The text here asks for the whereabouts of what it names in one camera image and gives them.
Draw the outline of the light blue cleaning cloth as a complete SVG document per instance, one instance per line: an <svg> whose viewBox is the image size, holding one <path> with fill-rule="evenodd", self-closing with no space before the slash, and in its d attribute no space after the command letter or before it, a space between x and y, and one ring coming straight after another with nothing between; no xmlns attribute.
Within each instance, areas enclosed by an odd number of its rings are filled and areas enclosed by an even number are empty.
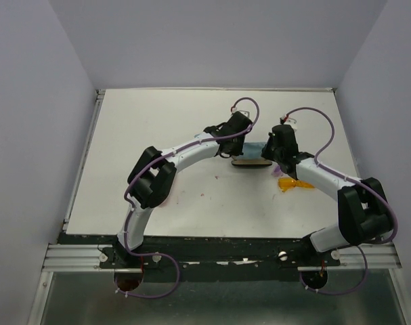
<svg viewBox="0 0 411 325"><path fill-rule="evenodd" d="M242 148L242 154L239 157L246 160L260 159L262 149L265 145L265 142L245 142Z"/></svg>

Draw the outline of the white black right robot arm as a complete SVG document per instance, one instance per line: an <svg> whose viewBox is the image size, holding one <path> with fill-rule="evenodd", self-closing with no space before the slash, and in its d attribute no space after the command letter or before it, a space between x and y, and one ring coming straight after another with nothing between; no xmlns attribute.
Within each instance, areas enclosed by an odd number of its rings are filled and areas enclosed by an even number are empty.
<svg viewBox="0 0 411 325"><path fill-rule="evenodd" d="M291 126L272 128L262 157L277 163L295 181L308 183L337 202L337 222L303 238L300 257L304 263L315 265L326 251L374 244L388 232L396 234L396 216L380 181L372 177L353 179L320 164L314 155L299 151Z"/></svg>

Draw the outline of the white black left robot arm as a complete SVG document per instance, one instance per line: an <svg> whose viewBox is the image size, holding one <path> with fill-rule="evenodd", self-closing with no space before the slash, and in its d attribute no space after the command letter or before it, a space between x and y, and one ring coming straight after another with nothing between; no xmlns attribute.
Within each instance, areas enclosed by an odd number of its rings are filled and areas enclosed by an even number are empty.
<svg viewBox="0 0 411 325"><path fill-rule="evenodd" d="M138 250L144 241L144 231L154 208L169 196L175 176L204 159L220 154L242 154L245 135L255 125L245 114L235 112L224 123L206 127L194 139L166 150L154 146L146 148L127 178L123 198L129 210L122 230L118 233L120 246L115 259L123 267L138 261Z"/></svg>

